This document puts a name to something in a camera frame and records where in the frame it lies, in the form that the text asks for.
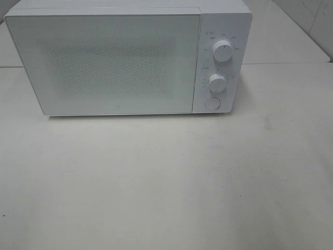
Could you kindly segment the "white timer knob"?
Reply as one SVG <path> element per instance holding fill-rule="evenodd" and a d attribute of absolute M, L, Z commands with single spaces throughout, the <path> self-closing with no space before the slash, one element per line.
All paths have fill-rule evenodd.
<path fill-rule="evenodd" d="M 227 85 L 227 79 L 222 74 L 213 74 L 208 79 L 208 88 L 213 93 L 223 92 Z"/>

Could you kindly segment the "round white door button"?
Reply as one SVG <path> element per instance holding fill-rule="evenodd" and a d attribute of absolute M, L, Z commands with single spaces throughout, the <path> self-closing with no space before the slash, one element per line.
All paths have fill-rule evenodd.
<path fill-rule="evenodd" d="M 220 108 L 221 101 L 216 97 L 212 97 L 207 99 L 204 105 L 208 110 L 218 110 Z"/>

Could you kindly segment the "upper white power knob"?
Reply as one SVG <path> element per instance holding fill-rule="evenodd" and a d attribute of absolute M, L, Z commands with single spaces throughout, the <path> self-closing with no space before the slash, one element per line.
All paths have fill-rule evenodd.
<path fill-rule="evenodd" d="M 222 38 L 212 45 L 212 54 L 216 61 L 223 63 L 233 57 L 234 45 L 231 40 Z"/>

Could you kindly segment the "white microwave door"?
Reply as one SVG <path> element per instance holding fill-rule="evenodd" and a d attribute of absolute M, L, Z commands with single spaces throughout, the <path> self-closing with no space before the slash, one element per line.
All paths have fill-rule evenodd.
<path fill-rule="evenodd" d="M 189 113 L 199 15 L 7 17 L 48 116 Z"/>

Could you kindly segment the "white microwave oven body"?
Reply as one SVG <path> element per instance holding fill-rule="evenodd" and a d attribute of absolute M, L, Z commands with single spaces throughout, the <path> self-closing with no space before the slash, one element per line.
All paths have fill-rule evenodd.
<path fill-rule="evenodd" d="M 172 114 L 230 112 L 252 23 L 252 13 L 243 1 L 20 1 L 9 10 L 4 20 L 6 23 L 7 17 L 26 16 L 151 15 L 200 16 L 192 110 Z M 212 45 L 222 38 L 231 40 L 234 45 L 233 57 L 226 62 L 216 61 L 212 54 Z M 227 85 L 223 92 L 209 90 L 208 79 L 213 74 L 226 77 Z M 221 101 L 218 110 L 205 108 L 206 100 L 212 97 Z"/>

